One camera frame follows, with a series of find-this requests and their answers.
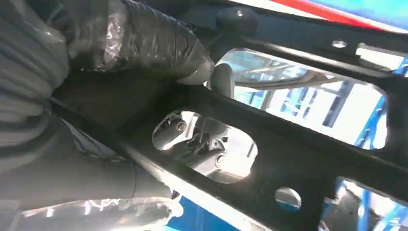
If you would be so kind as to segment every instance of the metal part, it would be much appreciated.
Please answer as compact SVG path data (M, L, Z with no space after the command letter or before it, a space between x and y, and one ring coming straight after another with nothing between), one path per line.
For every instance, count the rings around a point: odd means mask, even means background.
M177 124L177 131L185 131L187 128L186 122L181 122Z
M176 17L193 25L201 41L211 42L208 48L215 62L232 49L249 48L308 69L355 78L381 88L387 95L388 106L385 148L362 150L228 99L204 86L171 84L169 90L156 92L157 100L130 120L138 127L128 135L105 129L58 104L54 104L54 111L242 230L253 226L275 231L316 230L324 199L335 196L338 177L352 179L405 204L408 201L408 79L363 66L353 54L360 43L408 52L408 37L258 8L251 8L257 13L258 21L253 35L245 37L217 30L218 12L233 5L202 1ZM341 49L333 47L337 39L348 45ZM258 148L251 175L234 184L216 183L162 155L152 144L152 132L176 110L194 111L249 134ZM133 123L123 126L131 127ZM300 195L302 205L297 212L286 213L276 203L273 195L281 187L294 189Z

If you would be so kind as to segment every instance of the mounting hole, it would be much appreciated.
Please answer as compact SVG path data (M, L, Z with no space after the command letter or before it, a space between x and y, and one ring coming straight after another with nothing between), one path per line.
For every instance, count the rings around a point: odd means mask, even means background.
M276 190L275 200L287 212L297 212L302 205L300 195L293 189L282 187Z
M335 40L331 43L331 45L334 46L335 48L341 49L346 47L348 44L343 40Z

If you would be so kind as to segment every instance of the blue metal structure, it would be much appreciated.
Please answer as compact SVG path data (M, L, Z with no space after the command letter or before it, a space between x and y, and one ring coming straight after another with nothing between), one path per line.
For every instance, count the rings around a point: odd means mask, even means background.
M408 59L405 58L399 68L394 71L395 74L405 76L407 74ZM373 142L377 131L377 124L381 116L386 113L385 98L381 97L371 116L369 117L364 129L356 140L355 145L362 147L369 142L370 149L374 149ZM371 191L363 190L361 204L358 209L358 225L357 231L367 231L370 216ZM386 216L374 228L375 231L397 231L401 222L408 214L408 208L403 205L396 205L393 210L388 212Z

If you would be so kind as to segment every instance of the arm sleeve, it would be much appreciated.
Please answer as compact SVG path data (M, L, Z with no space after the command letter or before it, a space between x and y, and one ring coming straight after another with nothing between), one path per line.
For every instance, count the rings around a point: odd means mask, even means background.
M31 209L170 196L167 187L131 163L81 155L69 128L50 112L48 98L69 69L62 33L20 0L2 2L0 28L0 201Z
M183 22L134 0L29 0L67 39L76 69L146 68L185 84L202 84L214 64Z

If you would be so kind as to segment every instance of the cutout hole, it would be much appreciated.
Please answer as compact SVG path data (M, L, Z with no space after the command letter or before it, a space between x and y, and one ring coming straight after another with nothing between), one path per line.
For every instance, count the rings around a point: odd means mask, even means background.
M302 206L300 195L293 189L282 187L275 192L275 201L287 212L297 212Z
M343 40L335 40L331 43L332 46L334 46L335 48L344 48L346 47L348 44L347 42L343 41Z
M152 138L164 155L220 183L235 183L250 174L257 155L245 132L195 112L174 112Z

